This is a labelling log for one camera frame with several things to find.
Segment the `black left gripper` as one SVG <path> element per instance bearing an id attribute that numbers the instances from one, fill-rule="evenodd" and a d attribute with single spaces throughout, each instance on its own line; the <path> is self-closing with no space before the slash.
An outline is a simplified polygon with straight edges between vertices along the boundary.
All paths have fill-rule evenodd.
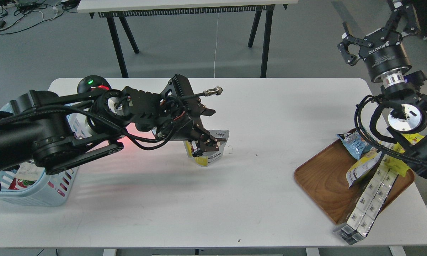
<path id="1" fill-rule="evenodd" d="M 154 131 L 154 138 L 132 135 L 141 142 L 157 143 L 164 140 L 186 140 L 194 143 L 192 157 L 218 152 L 228 139 L 228 130 L 206 130 L 201 115 L 212 116 L 215 109 L 201 104 L 200 97 L 207 92 L 195 94 L 183 75 L 174 75 L 159 94 L 132 89 L 123 89 L 123 113 L 130 123 L 141 132 Z"/>

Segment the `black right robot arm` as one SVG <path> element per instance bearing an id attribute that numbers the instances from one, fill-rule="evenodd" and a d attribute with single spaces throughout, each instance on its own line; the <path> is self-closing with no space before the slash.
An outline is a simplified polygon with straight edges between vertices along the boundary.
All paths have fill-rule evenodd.
<path id="1" fill-rule="evenodd" d="M 415 8 L 395 2 L 385 26 L 363 39 L 352 36 L 346 22 L 343 27 L 337 48 L 345 63 L 363 60 L 371 81 L 381 83 L 381 94 L 357 105 L 355 128 L 373 147 L 427 180 L 427 95 L 420 92 L 427 78 L 422 71 L 409 73 L 402 44 L 403 37 L 420 32 Z"/>

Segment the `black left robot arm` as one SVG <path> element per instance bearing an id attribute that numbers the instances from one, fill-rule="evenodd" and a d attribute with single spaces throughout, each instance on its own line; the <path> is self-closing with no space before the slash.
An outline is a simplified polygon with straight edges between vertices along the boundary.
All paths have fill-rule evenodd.
<path id="1" fill-rule="evenodd" d="M 59 174 L 121 151 L 122 137 L 147 151 L 186 141 L 195 144 L 192 157 L 218 152 L 227 139 L 204 128 L 201 116 L 215 110 L 201 97 L 222 92 L 216 86 L 195 94 L 180 74 L 159 94 L 113 89 L 98 75 L 83 78 L 72 95 L 30 90 L 10 101 L 13 112 L 0 111 L 0 171 L 33 160 L 46 174 Z"/>

